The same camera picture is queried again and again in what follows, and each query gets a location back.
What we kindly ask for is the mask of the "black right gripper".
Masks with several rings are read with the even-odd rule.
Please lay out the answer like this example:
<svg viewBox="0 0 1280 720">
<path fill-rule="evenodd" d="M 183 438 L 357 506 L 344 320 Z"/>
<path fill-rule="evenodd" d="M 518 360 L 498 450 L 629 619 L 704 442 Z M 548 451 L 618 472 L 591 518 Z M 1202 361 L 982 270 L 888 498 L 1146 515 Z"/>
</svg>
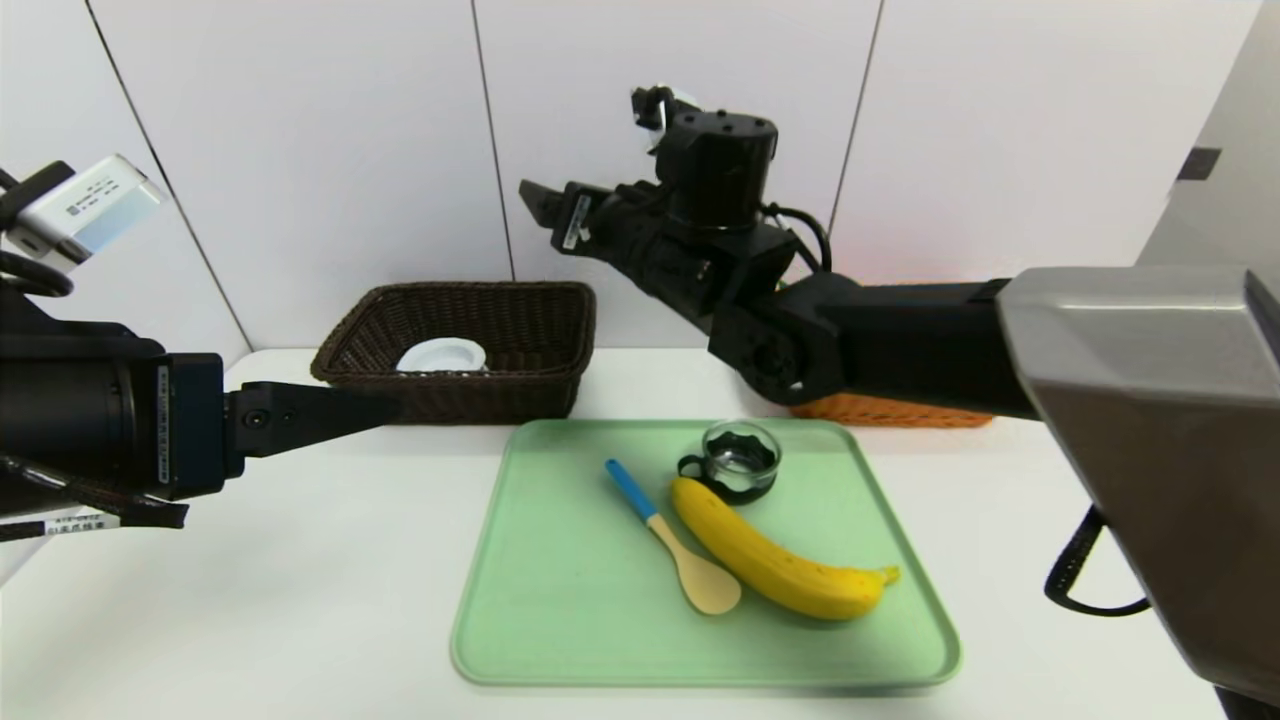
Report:
<svg viewBox="0 0 1280 720">
<path fill-rule="evenodd" d="M 604 263 L 660 301 L 678 297 L 676 273 L 668 268 L 675 251 L 667 234 L 673 193 L 668 184 L 648 181 L 612 190 L 570 182 L 563 192 L 530 179 L 518 183 L 530 217 L 553 229 L 557 252 Z"/>
</svg>

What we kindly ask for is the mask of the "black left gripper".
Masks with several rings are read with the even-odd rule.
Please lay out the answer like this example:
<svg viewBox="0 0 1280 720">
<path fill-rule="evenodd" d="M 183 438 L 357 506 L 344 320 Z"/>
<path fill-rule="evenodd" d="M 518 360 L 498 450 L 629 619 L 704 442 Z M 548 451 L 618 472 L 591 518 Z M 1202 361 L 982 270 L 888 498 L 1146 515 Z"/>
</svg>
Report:
<svg viewBox="0 0 1280 720">
<path fill-rule="evenodd" d="M 216 493 L 271 457 L 390 424 L 401 402 L 279 382 L 223 392 L 215 354 L 168 354 L 136 337 L 3 342 L 3 451 L 129 495 Z"/>
</svg>

